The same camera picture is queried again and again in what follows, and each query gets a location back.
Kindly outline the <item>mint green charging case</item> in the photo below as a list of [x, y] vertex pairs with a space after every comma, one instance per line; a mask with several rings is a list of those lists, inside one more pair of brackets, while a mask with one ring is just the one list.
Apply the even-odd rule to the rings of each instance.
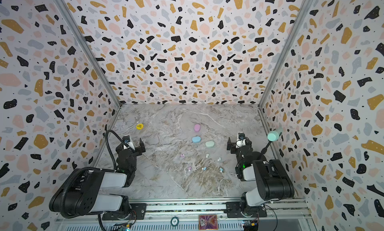
[[212, 147], [215, 146], [215, 142], [214, 141], [207, 141], [205, 143], [205, 145], [206, 145], [207, 148], [212, 148]]

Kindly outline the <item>blue charging case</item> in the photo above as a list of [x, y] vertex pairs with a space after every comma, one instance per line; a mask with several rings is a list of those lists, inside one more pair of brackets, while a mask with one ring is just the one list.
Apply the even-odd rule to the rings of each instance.
[[199, 136], [195, 136], [192, 138], [193, 143], [199, 143], [200, 141], [201, 141], [201, 137], [199, 137]]

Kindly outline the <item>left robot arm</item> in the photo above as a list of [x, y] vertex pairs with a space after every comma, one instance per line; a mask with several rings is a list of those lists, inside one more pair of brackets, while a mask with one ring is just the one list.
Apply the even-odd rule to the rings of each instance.
[[137, 212], [144, 210], [145, 205], [135, 207], [129, 203], [127, 196], [101, 194], [100, 190], [128, 188], [135, 178], [137, 157], [145, 151], [142, 140], [135, 147], [132, 140], [124, 136], [123, 143], [116, 148], [117, 168], [75, 169], [51, 198], [50, 211], [66, 219], [87, 215], [102, 215], [104, 220], [137, 218]]

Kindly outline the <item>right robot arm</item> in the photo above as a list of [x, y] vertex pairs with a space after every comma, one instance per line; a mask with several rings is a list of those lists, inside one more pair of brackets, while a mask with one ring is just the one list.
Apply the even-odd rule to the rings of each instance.
[[268, 139], [260, 151], [254, 151], [252, 142], [243, 133], [236, 142], [228, 139], [227, 150], [237, 159], [235, 173], [242, 182], [256, 182], [252, 191], [242, 194], [240, 209], [251, 212], [270, 201], [293, 198], [295, 189], [291, 179], [278, 159], [267, 161], [265, 154], [276, 139]]

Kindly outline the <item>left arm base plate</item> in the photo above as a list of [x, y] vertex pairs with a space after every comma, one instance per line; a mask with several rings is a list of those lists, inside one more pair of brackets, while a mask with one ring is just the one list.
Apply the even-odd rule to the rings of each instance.
[[146, 214], [146, 203], [133, 203], [121, 206], [118, 211], [106, 212], [102, 215], [102, 221], [138, 221], [143, 220]]

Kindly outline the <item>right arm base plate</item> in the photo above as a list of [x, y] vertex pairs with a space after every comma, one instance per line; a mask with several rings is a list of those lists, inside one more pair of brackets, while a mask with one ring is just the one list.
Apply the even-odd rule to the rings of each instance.
[[266, 209], [262, 206], [250, 207], [244, 202], [226, 202], [224, 213], [228, 218], [266, 218]]

